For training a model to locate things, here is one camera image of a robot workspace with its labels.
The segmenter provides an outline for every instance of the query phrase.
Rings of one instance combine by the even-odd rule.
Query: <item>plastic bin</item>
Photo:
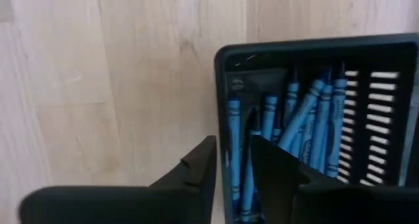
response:
[[[417,186],[419,106],[417,34],[257,43],[223,47],[215,57],[226,223],[233,223],[228,96],[241,100],[241,132],[267,92],[282,99],[290,67],[306,88],[325,66],[346,64],[349,80],[339,176],[342,182]],[[246,141],[241,133],[241,145]]]

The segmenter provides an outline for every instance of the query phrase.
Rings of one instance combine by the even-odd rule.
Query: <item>wooden floor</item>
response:
[[[148,185],[217,134],[223,45],[411,32],[418,18],[418,0],[0,0],[0,223],[47,185]]]

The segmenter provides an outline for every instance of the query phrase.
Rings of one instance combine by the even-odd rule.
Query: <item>light wood surface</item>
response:
[[[223,45],[417,31],[417,1],[0,0],[0,223],[47,185],[148,185],[217,134]]]

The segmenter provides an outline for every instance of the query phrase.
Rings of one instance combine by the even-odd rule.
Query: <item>black plastic bin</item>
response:
[[[288,71],[296,65],[303,72],[299,79],[303,87],[325,66],[346,65],[345,109],[355,115],[345,114],[344,126],[353,133],[343,131],[342,136],[353,142],[341,147],[338,178],[352,184],[417,186],[418,43],[417,34],[399,34],[223,47],[215,57],[215,74],[226,222],[234,222],[227,169],[228,96],[234,93],[241,99],[243,132],[249,111],[260,104],[263,94],[282,98]],[[242,145],[245,140],[242,133]]]

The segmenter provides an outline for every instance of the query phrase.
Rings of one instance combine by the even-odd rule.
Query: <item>wood grain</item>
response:
[[[47,185],[148,185],[217,134],[232,43],[419,30],[417,0],[0,0],[0,223]],[[221,179],[213,223],[223,223]]]

